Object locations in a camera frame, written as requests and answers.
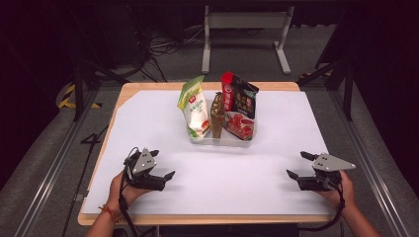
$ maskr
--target snack bag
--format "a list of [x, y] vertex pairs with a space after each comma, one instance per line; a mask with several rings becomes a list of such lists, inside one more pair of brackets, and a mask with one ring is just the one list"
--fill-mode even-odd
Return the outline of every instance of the snack bag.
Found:
[[203, 81], [204, 76], [199, 76], [185, 83], [178, 101], [178, 108], [184, 114], [189, 134], [197, 138], [204, 137], [210, 128]]
[[224, 128], [242, 140], [251, 140], [259, 88], [231, 72], [225, 72], [221, 76], [221, 84], [225, 110]]
[[224, 107], [222, 105], [221, 92], [216, 92], [209, 113], [212, 138], [221, 138], [222, 125], [224, 124]]

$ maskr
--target person's arm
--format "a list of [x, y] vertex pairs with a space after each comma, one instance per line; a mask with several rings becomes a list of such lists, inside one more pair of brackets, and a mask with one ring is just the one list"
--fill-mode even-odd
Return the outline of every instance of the person's arm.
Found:
[[[358, 237], [376, 237], [380, 236], [376, 229], [370, 224], [367, 218], [358, 208], [355, 202], [355, 190], [352, 181], [344, 171], [341, 171], [342, 189], [345, 200], [345, 208], [342, 211], [342, 217], [346, 220], [351, 232]], [[324, 196], [329, 202], [337, 208], [340, 203], [340, 197], [337, 191], [318, 192]]]
[[[115, 217], [121, 218], [120, 204], [118, 199], [120, 198], [120, 185], [121, 179], [123, 178], [123, 173], [119, 173], [112, 179], [111, 187], [109, 191], [109, 197], [105, 206], [111, 211], [114, 215], [112, 217], [107, 211], [102, 210], [99, 216], [96, 218], [93, 225], [89, 228], [89, 231], [86, 234], [86, 237], [96, 237], [96, 236], [112, 236], [116, 222]], [[137, 198], [148, 193], [148, 190], [136, 189], [131, 186], [126, 186], [123, 190], [124, 198], [126, 199], [126, 205], [130, 206], [135, 202]]]

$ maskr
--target white paper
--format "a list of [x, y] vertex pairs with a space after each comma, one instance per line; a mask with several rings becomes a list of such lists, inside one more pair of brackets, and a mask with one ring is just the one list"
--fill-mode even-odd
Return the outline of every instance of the white paper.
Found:
[[[212, 99], [215, 91], [205, 94]], [[163, 192], [139, 198], [130, 213], [334, 212], [323, 197], [302, 192], [286, 171], [312, 176], [312, 162], [299, 152], [328, 153], [305, 93], [260, 91], [257, 134], [246, 148], [192, 144], [177, 108], [179, 96], [180, 91], [140, 91], [118, 109], [82, 213], [100, 212], [111, 179], [124, 168], [133, 147], [160, 151], [151, 175], [176, 173]]]

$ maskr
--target red snack bag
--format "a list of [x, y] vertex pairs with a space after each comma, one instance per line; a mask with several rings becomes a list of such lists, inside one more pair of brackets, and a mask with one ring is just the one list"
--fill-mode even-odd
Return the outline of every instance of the red snack bag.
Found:
[[221, 76], [221, 84], [225, 110], [223, 127], [242, 140], [251, 140], [259, 88], [228, 71]]

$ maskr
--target white and green snack bag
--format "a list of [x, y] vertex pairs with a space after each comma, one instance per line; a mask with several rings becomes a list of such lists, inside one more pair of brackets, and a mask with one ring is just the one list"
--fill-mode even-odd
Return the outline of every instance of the white and green snack bag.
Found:
[[205, 76], [194, 78], [182, 87], [178, 108], [182, 110], [192, 137], [204, 137], [210, 128], [207, 101], [202, 83]]

